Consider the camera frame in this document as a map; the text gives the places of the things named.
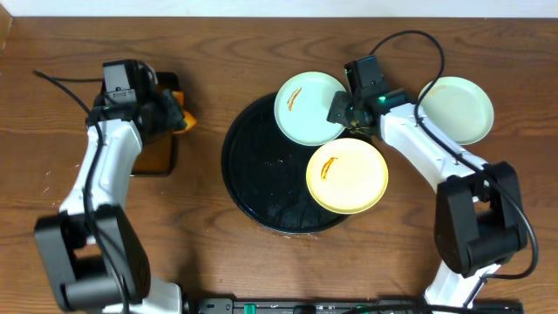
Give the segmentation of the orange green sponge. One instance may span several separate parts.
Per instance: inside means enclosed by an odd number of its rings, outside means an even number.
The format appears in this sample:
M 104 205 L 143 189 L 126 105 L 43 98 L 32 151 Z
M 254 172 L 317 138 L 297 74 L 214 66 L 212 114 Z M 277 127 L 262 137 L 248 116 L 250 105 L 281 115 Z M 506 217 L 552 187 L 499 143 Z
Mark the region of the orange green sponge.
M 164 109 L 164 116 L 167 128 L 173 134 L 185 133 L 191 130 L 197 120 L 186 110 L 184 105 L 185 96 L 182 91 L 174 91 L 171 89 L 161 90 L 159 93 L 159 102 Z

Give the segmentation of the light green plate top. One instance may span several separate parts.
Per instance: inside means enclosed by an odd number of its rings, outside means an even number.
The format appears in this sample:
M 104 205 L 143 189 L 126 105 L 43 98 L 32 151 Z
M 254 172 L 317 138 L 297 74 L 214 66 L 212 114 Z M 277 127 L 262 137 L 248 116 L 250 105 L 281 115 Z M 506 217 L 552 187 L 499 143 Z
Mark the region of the light green plate top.
M 336 92 L 345 92 L 345 88 L 329 74 L 297 74 L 276 95 L 276 124 L 287 138 L 304 146 L 321 146 L 334 140 L 344 131 L 342 125 L 327 120 Z

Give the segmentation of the light green plate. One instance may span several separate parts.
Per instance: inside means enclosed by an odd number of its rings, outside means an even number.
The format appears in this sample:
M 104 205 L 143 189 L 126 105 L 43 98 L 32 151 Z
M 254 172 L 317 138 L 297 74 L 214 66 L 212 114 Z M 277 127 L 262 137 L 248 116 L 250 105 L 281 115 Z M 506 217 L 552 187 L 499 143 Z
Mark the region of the light green plate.
M 345 92 L 345 88 L 329 74 L 297 74 L 276 95 L 276 124 L 287 138 L 304 146 L 321 146 L 334 140 L 344 131 L 342 125 L 327 120 L 336 92 Z
M 492 101 L 482 88 L 465 78 L 439 78 L 420 106 L 438 128 L 460 145 L 484 139 L 493 127 Z

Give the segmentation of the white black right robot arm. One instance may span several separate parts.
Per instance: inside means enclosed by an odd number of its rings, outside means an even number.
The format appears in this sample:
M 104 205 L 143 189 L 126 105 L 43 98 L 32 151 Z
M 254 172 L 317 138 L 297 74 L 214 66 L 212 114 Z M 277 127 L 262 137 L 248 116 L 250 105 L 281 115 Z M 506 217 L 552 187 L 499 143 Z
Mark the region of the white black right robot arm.
M 515 170 L 490 164 L 451 140 L 402 90 L 336 92 L 327 120 L 373 135 L 400 152 L 436 193 L 434 239 L 442 259 L 424 299 L 431 306 L 470 309 L 483 285 L 527 246 Z

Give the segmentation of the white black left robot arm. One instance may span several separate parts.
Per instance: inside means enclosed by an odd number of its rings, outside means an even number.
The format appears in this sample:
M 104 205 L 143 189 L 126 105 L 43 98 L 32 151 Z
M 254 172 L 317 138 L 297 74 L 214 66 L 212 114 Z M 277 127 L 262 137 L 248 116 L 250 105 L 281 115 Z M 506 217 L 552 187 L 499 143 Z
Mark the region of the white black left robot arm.
M 58 214 L 34 228 L 52 294 L 63 311 L 182 313 L 180 286 L 152 276 L 148 257 L 126 217 L 126 195 L 143 147 L 131 121 L 88 129 L 74 186 Z

